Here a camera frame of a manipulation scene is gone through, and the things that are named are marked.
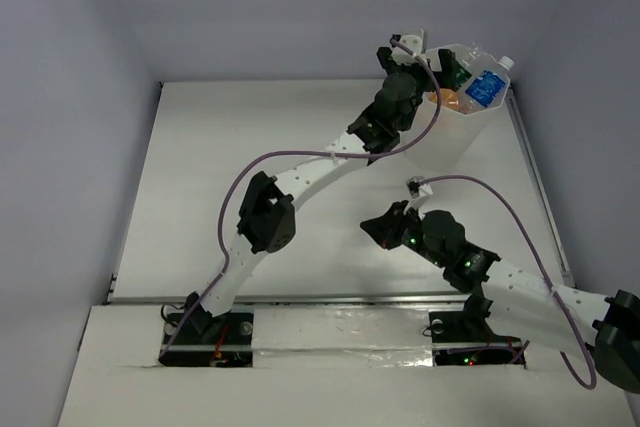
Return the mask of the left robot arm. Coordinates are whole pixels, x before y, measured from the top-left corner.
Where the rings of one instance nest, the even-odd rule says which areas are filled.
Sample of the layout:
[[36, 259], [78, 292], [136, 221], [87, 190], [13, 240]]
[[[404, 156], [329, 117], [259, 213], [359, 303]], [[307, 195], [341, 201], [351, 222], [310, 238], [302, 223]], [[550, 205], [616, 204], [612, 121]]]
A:
[[439, 94], [456, 84], [456, 58], [450, 49], [438, 51], [440, 68], [432, 71], [423, 53], [398, 38], [377, 52], [387, 76], [374, 100], [322, 151], [297, 150], [301, 163], [279, 174], [257, 170], [270, 159], [264, 154], [249, 163], [239, 177], [249, 176], [231, 242], [219, 243], [220, 271], [201, 291], [191, 293], [179, 325], [195, 339], [215, 339], [240, 288], [262, 259], [286, 247], [296, 233], [296, 214], [313, 196], [340, 178], [379, 159], [409, 150], [433, 128], [429, 123], [407, 143], [400, 135], [411, 129], [423, 96]]

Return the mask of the orange plastic bottle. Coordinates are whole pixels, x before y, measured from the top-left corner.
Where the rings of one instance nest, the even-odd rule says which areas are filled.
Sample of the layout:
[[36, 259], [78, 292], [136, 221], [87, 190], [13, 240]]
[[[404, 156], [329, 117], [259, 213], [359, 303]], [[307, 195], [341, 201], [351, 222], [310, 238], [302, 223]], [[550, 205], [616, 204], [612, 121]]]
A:
[[441, 89], [441, 102], [442, 108], [447, 108], [452, 111], [466, 115], [470, 112], [470, 108], [459, 97], [459, 95], [451, 89]]

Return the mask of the green label plastic bottle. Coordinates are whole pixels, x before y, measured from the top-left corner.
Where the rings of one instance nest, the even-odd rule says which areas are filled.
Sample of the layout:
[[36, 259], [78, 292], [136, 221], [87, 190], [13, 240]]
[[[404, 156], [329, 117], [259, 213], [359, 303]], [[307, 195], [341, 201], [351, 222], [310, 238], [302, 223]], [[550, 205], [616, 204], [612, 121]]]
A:
[[470, 78], [471, 72], [461, 63], [455, 61], [453, 64], [453, 90], [459, 90]]

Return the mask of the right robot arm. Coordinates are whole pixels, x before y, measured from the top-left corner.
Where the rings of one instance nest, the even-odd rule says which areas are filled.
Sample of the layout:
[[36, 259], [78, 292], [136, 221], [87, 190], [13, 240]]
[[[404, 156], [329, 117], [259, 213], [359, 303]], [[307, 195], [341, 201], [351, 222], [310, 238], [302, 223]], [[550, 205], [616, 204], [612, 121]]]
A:
[[639, 298], [619, 290], [606, 296], [565, 285], [548, 286], [466, 238], [444, 210], [424, 214], [395, 202], [361, 229], [381, 248], [406, 247], [440, 268], [443, 279], [468, 295], [462, 331], [482, 339], [493, 332], [517, 337], [580, 359], [591, 359], [609, 383], [639, 391]]

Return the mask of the clear plastic bottle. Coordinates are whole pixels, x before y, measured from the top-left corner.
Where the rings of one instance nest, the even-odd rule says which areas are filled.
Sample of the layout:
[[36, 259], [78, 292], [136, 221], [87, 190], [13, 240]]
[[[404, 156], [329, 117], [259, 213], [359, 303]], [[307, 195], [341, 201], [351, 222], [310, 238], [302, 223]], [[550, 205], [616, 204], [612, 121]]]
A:
[[469, 72], [471, 72], [475, 65], [482, 61], [484, 57], [488, 55], [483, 46], [477, 42], [472, 42], [469, 46], [463, 46], [458, 57], [458, 62]]

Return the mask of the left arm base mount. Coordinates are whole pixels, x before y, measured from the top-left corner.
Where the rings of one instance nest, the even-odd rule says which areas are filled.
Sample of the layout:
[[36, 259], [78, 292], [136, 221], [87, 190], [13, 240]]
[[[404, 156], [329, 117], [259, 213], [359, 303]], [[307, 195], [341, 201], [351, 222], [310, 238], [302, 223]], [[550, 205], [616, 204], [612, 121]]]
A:
[[163, 306], [164, 322], [159, 363], [165, 367], [249, 368], [253, 366], [254, 312], [230, 312], [216, 320], [213, 331], [199, 333], [187, 320], [169, 347], [182, 317], [176, 305]]

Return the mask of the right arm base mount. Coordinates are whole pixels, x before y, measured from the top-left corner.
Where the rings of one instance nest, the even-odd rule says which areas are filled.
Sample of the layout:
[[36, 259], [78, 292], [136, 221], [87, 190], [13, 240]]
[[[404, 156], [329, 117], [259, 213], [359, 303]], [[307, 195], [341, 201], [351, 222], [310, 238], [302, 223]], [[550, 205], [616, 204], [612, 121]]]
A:
[[467, 305], [430, 311], [422, 335], [431, 341], [436, 367], [526, 366], [524, 342], [495, 334], [486, 319]]

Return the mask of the blue label plastic bottle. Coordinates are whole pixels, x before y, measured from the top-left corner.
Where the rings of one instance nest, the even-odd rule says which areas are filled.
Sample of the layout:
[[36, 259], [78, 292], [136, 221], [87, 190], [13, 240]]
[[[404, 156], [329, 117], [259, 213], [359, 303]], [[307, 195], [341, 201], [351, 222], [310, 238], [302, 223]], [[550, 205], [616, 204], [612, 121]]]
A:
[[470, 112], [486, 111], [498, 107], [511, 79], [515, 62], [508, 56], [496, 60], [488, 54], [479, 57], [471, 65], [471, 78], [462, 88], [462, 99]]

